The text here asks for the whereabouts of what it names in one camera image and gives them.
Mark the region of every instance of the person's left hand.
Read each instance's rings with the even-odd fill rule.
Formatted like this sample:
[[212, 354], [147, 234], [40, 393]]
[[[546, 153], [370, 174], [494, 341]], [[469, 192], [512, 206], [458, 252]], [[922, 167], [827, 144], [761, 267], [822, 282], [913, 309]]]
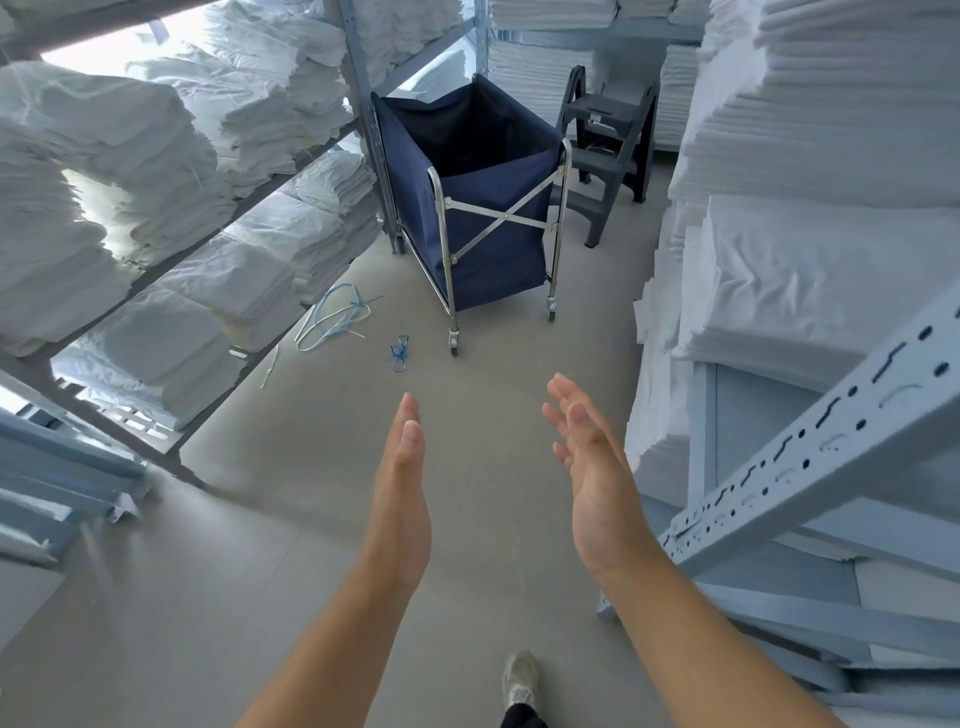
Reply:
[[378, 582], [409, 598], [430, 561], [430, 514], [423, 496], [426, 441], [420, 404], [403, 395], [376, 473], [363, 560]]

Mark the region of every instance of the folding step ladder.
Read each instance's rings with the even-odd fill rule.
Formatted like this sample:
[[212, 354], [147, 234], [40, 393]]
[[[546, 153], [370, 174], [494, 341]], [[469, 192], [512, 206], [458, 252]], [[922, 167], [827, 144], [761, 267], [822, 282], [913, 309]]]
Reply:
[[[590, 176], [595, 175], [604, 184], [602, 200], [574, 190], [567, 192], [567, 206], [590, 221], [588, 248], [595, 248], [600, 242], [621, 184], [634, 191], [635, 202], [646, 200], [654, 153], [657, 92], [655, 86], [648, 86], [639, 104], [626, 104], [587, 93], [587, 70], [582, 65], [570, 71], [557, 130], [566, 133], [570, 122], [576, 122], [573, 166], [580, 172], [580, 182], [589, 182]], [[559, 187], [554, 187], [550, 202], [560, 203]]]

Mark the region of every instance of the navy blue fabric bag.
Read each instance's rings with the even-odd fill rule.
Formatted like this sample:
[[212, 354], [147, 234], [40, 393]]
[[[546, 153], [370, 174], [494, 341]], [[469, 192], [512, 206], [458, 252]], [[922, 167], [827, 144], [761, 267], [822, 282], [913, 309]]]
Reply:
[[[563, 135], [481, 76], [431, 104], [376, 94], [373, 104], [400, 221], [446, 296], [440, 226], [427, 169], [437, 170], [446, 197], [502, 212], [557, 171]], [[551, 187], [516, 214], [545, 221]], [[486, 215], [447, 210], [451, 254], [492, 222]], [[505, 222], [470, 249], [452, 272], [457, 310], [543, 285], [543, 230]]]

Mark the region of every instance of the black pants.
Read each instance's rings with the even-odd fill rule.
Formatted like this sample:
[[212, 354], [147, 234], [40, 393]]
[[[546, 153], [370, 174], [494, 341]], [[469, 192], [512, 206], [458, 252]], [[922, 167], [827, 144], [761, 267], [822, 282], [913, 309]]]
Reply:
[[547, 725], [529, 705], [515, 703], [507, 709], [500, 728], [547, 728]]

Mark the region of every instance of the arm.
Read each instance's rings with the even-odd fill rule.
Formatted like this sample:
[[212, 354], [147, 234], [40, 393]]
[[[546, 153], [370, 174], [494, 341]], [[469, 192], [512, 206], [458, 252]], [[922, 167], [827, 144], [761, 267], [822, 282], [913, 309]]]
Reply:
[[430, 559], [419, 406], [405, 395], [357, 563], [236, 728], [361, 728]]
[[557, 375], [543, 414], [573, 481], [573, 537], [677, 728], [837, 728], [839, 718], [750, 644], [670, 561], [623, 448], [583, 390]]

